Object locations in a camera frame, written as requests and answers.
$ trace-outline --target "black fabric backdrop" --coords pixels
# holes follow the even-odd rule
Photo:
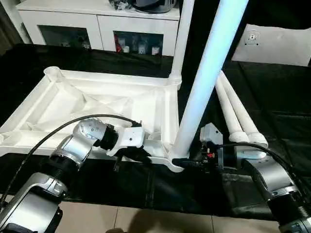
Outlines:
[[[23,61],[12,68],[16,59]],[[182,117],[197,63],[187,56],[183,83],[178,92]],[[116,54],[97,50],[19,45],[0,58],[2,91],[0,124],[43,77],[43,69],[108,72],[167,78],[171,57]],[[302,171],[311,165],[311,70],[307,67],[226,62],[223,70],[269,147]],[[213,122],[225,138],[228,132],[215,92],[200,126]],[[199,149],[195,138],[191,155]],[[24,155],[7,154],[0,158],[0,192],[4,190]],[[14,183],[11,194],[36,170],[44,156],[34,155]],[[179,211],[219,216],[272,219],[271,213],[244,171],[210,176],[193,170],[172,173],[165,166],[148,169],[138,163],[122,163],[120,172],[113,162],[87,160],[71,187],[67,200],[137,208]]]

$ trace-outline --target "floor tile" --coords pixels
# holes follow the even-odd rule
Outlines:
[[[213,216],[214,233],[279,233],[278,223],[243,218]]]
[[[63,218],[57,233],[105,233],[114,228],[116,206],[62,202]]]
[[[211,216],[119,207],[116,228],[128,233],[212,233]]]

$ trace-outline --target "white plastic leg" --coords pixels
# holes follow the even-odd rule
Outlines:
[[[216,91],[230,133],[229,140],[231,142],[249,142],[248,136],[243,132],[239,120],[235,115],[220,78],[216,82]]]
[[[170,159],[186,158],[248,0],[221,0],[191,89]]]
[[[185,57],[193,6],[194,0],[184,0],[181,18],[179,22],[173,66],[171,74],[168,78],[168,84],[181,84],[181,70]]]
[[[220,72],[219,78],[222,81],[222,84],[229,97],[234,112],[239,119],[243,131],[247,134],[249,141],[254,143],[261,143],[265,146],[268,146],[267,140],[261,133],[259,133],[252,118],[249,116],[247,110],[245,109],[238,95],[235,93],[233,87],[231,86],[227,77],[222,71]]]

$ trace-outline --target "glass cabinet door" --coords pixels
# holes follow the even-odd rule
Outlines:
[[[178,21],[98,16],[104,50],[174,56]]]
[[[34,44],[103,50],[96,15],[19,11]]]
[[[116,52],[162,55],[163,34],[113,31]]]
[[[91,48],[86,28],[38,25],[46,45]]]

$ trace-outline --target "white pole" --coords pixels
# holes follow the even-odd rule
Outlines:
[[[229,140],[231,142],[249,142],[246,133],[242,130],[239,120],[235,115],[233,107],[230,103],[227,93],[225,92],[220,78],[217,79],[215,87],[225,117],[225,122],[229,130]]]
[[[248,0],[221,0],[196,73],[170,159],[186,158]]]
[[[194,0],[184,0],[181,18],[179,21],[172,71],[168,78],[168,84],[181,84],[181,70],[185,57],[193,5]]]
[[[221,79],[224,89],[235,111],[235,114],[238,117],[244,132],[247,134],[249,141],[254,143],[261,143],[265,146],[268,146],[267,140],[261,133],[259,133],[252,118],[249,116],[247,110],[245,109],[244,105],[242,104],[241,100],[235,93],[233,87],[231,86],[223,72],[220,73],[219,78]]]

